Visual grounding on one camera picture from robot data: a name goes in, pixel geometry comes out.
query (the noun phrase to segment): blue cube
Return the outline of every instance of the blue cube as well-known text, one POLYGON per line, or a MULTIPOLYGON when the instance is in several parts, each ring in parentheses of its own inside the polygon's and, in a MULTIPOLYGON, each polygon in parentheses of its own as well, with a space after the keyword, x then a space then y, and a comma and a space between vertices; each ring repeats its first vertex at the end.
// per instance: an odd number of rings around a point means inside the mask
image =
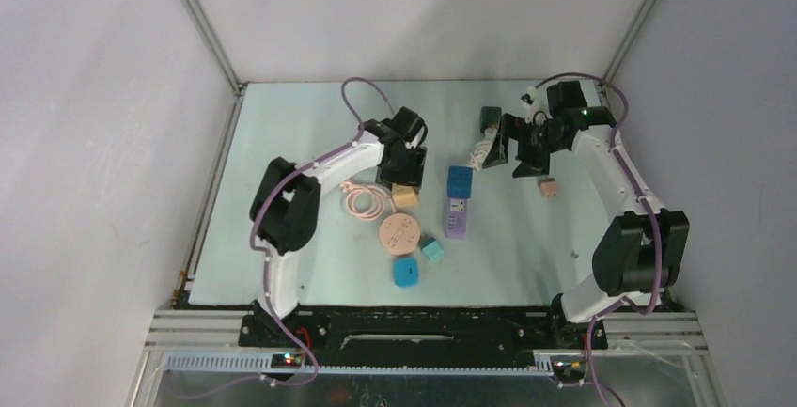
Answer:
POLYGON ((473 169, 460 165, 448 168, 448 197, 471 198, 471 185, 473 184, 473 169))
POLYGON ((429 261, 433 263, 440 261, 440 258, 443 257, 443 247, 434 238, 425 242, 421 250, 423 250, 424 255, 427 256, 429 261))
POLYGON ((415 258, 399 258, 393 263, 393 280, 400 288, 409 288, 418 284, 418 262, 415 258))

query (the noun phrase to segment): white wall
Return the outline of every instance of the white wall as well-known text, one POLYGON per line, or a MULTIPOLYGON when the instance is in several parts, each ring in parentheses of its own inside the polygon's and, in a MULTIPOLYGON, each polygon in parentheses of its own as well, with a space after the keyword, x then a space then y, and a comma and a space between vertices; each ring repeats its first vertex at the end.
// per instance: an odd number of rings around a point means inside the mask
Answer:
POLYGON ((603 72, 642 0, 201 0, 245 81, 603 72))
POLYGON ((0 0, 0 404, 126 399, 231 92, 180 0, 0 0))
POLYGON ((692 228, 676 293, 734 406, 794 405, 797 0, 663 0, 622 66, 634 161, 692 228))

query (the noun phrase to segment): round pink power strip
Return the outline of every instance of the round pink power strip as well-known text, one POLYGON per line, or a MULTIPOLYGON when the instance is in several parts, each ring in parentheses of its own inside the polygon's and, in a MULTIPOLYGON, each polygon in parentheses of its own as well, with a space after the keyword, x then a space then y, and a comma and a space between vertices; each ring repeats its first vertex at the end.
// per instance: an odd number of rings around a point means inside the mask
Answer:
POLYGON ((421 226, 409 214, 391 214, 379 226, 379 241, 391 255, 411 253, 420 239, 421 226))

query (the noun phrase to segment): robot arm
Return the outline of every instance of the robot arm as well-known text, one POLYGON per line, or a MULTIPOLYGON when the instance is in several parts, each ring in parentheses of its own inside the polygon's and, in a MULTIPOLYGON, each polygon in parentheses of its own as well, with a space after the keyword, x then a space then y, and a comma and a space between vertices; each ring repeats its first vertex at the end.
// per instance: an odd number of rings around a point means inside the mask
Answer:
MULTIPOLYGON (((279 318, 287 316, 299 303, 297 282, 301 249, 316 231, 320 198, 346 179, 371 167, 378 167, 379 184, 420 188, 426 149, 419 147, 419 141, 425 127, 423 119, 408 108, 401 108, 394 117, 381 122, 369 120, 362 137, 352 142, 350 149, 314 164, 288 183, 273 201, 260 223, 258 237, 271 251, 267 282, 273 309, 279 318)), ((249 212, 252 220, 276 185, 295 170, 296 164, 283 158, 271 161, 249 212)), ((264 294, 258 300, 265 307, 264 294)))
POLYGON ((552 304, 567 322, 587 322, 617 300, 649 292, 653 286, 652 223, 637 192, 648 201, 661 231, 662 288, 678 278, 689 222, 682 211, 668 211, 650 191, 622 145, 611 112, 602 106, 587 107, 578 81, 549 87, 548 101, 551 117, 539 124, 502 116, 499 137, 491 150, 493 161, 488 164, 505 162, 508 140, 514 139, 521 162, 513 172, 515 178, 548 175, 551 153, 564 149, 571 150, 586 167, 610 225, 593 254, 593 274, 576 288, 556 296, 552 304))

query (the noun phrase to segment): white table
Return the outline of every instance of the white table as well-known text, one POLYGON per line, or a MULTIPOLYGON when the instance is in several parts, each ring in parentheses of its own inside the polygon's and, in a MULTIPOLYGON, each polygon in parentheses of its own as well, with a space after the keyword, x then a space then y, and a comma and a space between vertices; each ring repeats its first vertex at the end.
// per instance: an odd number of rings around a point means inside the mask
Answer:
MULTIPOLYGON (((514 162, 478 172, 469 203, 468 235, 443 234, 445 179, 464 164, 480 138, 481 106, 524 114, 520 96, 533 81, 380 83, 394 106, 408 106, 430 132, 421 204, 406 212, 445 249, 438 263, 420 250, 420 281, 401 289, 393 257, 377 241, 379 222, 361 222, 342 206, 339 190, 321 200, 319 226, 302 249, 299 302, 305 305, 496 306, 547 305, 591 272, 591 256, 608 220, 588 174, 564 151, 551 161, 561 194, 540 196, 535 179, 513 179, 514 162)), ((590 105, 594 86, 582 82, 590 105)), ((301 163, 350 139, 355 121, 338 83, 251 84, 230 146, 207 238, 191 289, 194 305, 245 305, 261 290, 262 256, 249 249, 248 212, 268 163, 277 156, 301 163)), ((349 86, 364 119, 389 111, 369 86, 349 86)), ((354 179, 373 182, 375 171, 354 179)))

